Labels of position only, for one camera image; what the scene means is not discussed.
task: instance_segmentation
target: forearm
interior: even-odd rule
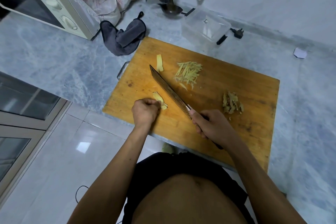
[[[117,221],[149,129],[146,125],[133,129],[118,153],[79,201],[69,224]]]
[[[262,223],[305,223],[261,168],[248,147],[238,137],[228,150],[249,195],[254,213]]]

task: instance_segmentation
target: microwave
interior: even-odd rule
[[[0,0],[0,6],[89,40],[100,29],[99,22],[75,0]]]

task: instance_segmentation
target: microwave knob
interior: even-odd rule
[[[66,16],[61,16],[61,20],[69,27],[69,28],[72,28],[72,29],[77,29],[77,26],[76,24],[70,20],[68,17]]]
[[[57,9],[57,10],[62,9],[61,4],[57,0],[45,0],[45,2],[47,3],[47,5],[50,5],[54,9]]]

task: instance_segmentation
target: countertop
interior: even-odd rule
[[[334,222],[336,54],[332,48],[246,24],[242,39],[229,32],[220,48],[204,52],[181,36],[180,19],[168,19],[160,8],[141,2],[130,7],[117,28],[125,29],[140,11],[150,37],[280,80],[268,175],[306,221]],[[0,71],[101,114],[121,66],[133,56],[110,53],[101,34],[88,41],[14,13],[0,22],[0,46]],[[310,50],[306,59],[293,56],[297,46]]]

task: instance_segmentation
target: knife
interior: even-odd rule
[[[172,89],[172,87],[162,78],[162,76],[151,65],[149,65],[149,68],[150,68],[150,72],[151,72],[154,80],[161,86],[161,88],[163,88],[168,93],[168,95],[170,95],[170,97],[181,108],[181,110],[190,119],[192,119],[190,114],[189,114],[189,111],[192,109],[191,106],[189,104],[187,104],[186,102],[184,102],[183,99],[180,98],[179,95],[175,93],[175,91]],[[206,120],[209,120],[209,118],[207,116],[202,115],[202,117]],[[219,144],[215,143],[214,141],[212,141],[212,142],[217,146],[218,149],[220,149],[220,150],[223,149],[223,147],[220,146]]]

